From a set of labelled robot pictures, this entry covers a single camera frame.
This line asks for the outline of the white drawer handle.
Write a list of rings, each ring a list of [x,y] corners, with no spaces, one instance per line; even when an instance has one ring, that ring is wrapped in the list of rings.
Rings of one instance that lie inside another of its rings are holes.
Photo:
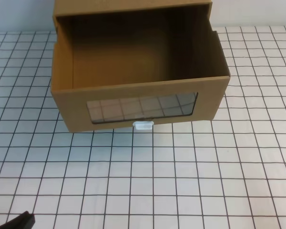
[[[133,122],[133,127],[137,131],[150,131],[153,129],[153,121],[135,121]]]

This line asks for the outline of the brown cardboard drawer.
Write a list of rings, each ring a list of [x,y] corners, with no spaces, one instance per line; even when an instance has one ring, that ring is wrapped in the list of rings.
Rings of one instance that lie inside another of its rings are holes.
[[[169,49],[136,46],[134,13],[73,17],[72,51],[53,49],[51,94],[72,133],[212,120],[230,81],[221,44],[190,42],[202,26],[193,8],[143,11],[147,28],[163,16]]]

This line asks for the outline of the white grid tablecloth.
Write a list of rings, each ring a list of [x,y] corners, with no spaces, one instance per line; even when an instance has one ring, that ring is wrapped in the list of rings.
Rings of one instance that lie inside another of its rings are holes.
[[[217,29],[231,80],[213,121],[69,133],[53,31],[0,32],[0,225],[286,229],[286,26]]]

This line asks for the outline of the upper brown cardboard box shell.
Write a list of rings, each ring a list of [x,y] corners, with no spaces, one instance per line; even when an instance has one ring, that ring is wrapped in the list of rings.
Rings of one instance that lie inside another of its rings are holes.
[[[212,30],[209,22],[212,8],[210,0],[57,0],[54,3],[53,12],[57,33],[54,49],[72,51],[73,17],[106,16],[107,14],[124,16],[134,13],[141,22],[127,26],[126,31],[127,33],[136,31],[138,35],[134,37],[130,34],[123,35],[121,30],[114,35],[118,38],[128,38],[129,41],[134,41],[136,46],[165,51],[169,49],[169,40],[165,33],[163,16],[159,16],[160,22],[152,22],[151,28],[147,28],[148,17],[142,16],[142,12],[176,8],[193,8],[190,13],[200,18],[198,24],[202,28],[190,39],[191,43],[203,49],[220,45],[218,34]]]

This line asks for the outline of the black object bottom left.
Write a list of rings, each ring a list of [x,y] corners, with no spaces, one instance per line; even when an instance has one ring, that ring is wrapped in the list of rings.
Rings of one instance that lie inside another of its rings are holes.
[[[0,229],[31,229],[35,224],[35,215],[23,212],[13,220],[0,225]]]

